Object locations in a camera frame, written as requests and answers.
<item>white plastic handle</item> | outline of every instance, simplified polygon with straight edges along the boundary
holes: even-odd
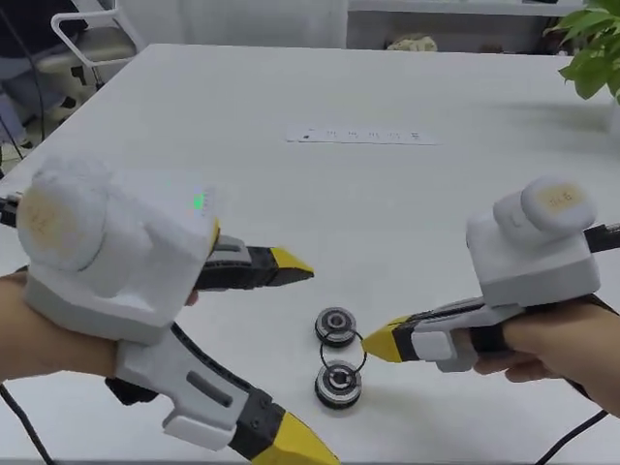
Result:
[[[94,17],[114,17],[119,13],[118,8],[114,8],[113,10],[107,10],[103,12],[88,12],[88,13],[58,13],[54,15],[51,19],[51,29],[56,33],[56,35],[65,43],[65,45],[76,55],[76,57],[88,68],[95,68],[97,66],[106,66],[106,65],[120,65],[124,63],[128,63],[132,60],[131,58],[121,58],[118,60],[108,60],[108,61],[91,61],[79,50],[79,48],[67,37],[67,35],[62,32],[60,29],[60,23],[68,20],[75,19],[88,19]]]

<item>hand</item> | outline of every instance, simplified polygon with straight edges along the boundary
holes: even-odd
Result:
[[[549,312],[504,324],[506,343],[516,354],[482,359],[483,375],[505,372],[514,383],[567,378],[620,417],[620,317],[589,303],[567,302]]]
[[[22,299],[26,273],[0,278],[0,383],[58,371],[114,376],[116,343],[55,325]],[[198,301],[192,292],[187,305]]]

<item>green plant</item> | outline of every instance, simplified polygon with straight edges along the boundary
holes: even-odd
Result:
[[[571,64],[560,70],[584,100],[607,86],[620,104],[620,0],[588,0],[583,10],[565,16],[551,31],[581,43]]]

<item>white shelf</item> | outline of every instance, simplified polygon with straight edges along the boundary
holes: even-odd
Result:
[[[443,13],[461,15],[565,16],[583,8],[577,5],[546,5],[464,0],[349,0],[350,12]]]

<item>green led light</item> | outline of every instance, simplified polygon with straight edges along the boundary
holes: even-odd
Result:
[[[194,208],[196,210],[202,210],[202,206],[204,205],[204,194],[200,194],[194,198]]]

